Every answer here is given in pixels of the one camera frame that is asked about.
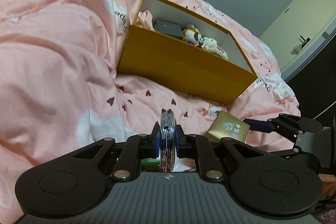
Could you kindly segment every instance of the metal screw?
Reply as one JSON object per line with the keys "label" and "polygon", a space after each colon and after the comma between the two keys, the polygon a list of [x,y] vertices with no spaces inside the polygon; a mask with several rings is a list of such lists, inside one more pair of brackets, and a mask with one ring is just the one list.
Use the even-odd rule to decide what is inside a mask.
{"label": "metal screw", "polygon": [[206,173],[208,178],[219,179],[223,176],[223,173],[218,170],[210,170]]}
{"label": "metal screw", "polygon": [[114,176],[118,179],[126,179],[131,175],[127,170],[118,170],[114,172]]}

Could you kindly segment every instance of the pink blanket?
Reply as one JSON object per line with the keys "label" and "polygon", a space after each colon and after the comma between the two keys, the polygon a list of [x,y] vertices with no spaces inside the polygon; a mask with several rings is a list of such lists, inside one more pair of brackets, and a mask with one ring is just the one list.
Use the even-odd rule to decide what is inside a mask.
{"label": "pink blanket", "polygon": [[[219,106],[141,77],[117,75],[140,1],[0,0],[2,224],[22,215],[14,185],[25,170],[104,137],[121,142],[149,134],[162,108],[174,111],[186,133],[197,134],[207,131],[221,109],[240,119],[300,115],[270,49],[203,0],[171,1],[230,30],[259,76],[232,104]],[[264,150],[293,145],[277,133],[259,132],[250,132],[247,143]],[[175,170],[192,166],[178,161]]]}

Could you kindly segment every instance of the orange object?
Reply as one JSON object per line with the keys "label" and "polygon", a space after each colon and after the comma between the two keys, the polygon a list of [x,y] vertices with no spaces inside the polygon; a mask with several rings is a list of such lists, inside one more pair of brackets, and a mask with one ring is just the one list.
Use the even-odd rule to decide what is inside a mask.
{"label": "orange object", "polygon": [[202,34],[217,36],[217,41],[228,43],[221,45],[223,48],[232,48],[231,54],[227,52],[229,61],[171,36],[138,27],[135,17],[119,60],[119,74],[142,76],[172,90],[224,104],[232,102],[256,80],[251,64],[228,30],[168,0],[142,0],[136,15],[143,10],[149,10],[153,20],[161,18],[180,26],[194,23]]}

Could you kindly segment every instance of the plush toy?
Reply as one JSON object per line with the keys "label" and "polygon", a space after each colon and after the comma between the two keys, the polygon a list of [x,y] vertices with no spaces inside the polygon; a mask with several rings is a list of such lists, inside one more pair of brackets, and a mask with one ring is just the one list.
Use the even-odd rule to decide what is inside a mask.
{"label": "plush toy", "polygon": [[206,52],[212,52],[219,55],[221,58],[228,60],[227,53],[218,46],[217,41],[213,38],[204,37],[201,48]]}
{"label": "plush toy", "polygon": [[203,44],[203,38],[199,30],[195,27],[194,24],[189,24],[187,27],[184,28],[182,31],[184,37],[182,40],[184,42],[192,42],[195,46],[202,46]]}

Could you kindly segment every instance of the crosshair logo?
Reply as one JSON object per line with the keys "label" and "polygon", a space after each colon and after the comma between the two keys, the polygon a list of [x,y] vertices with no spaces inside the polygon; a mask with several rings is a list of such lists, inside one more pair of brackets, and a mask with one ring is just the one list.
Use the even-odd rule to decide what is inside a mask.
{"label": "crosshair logo", "polygon": [[165,175],[164,178],[167,179],[167,180],[171,180],[171,179],[174,178],[174,176],[173,175]]}

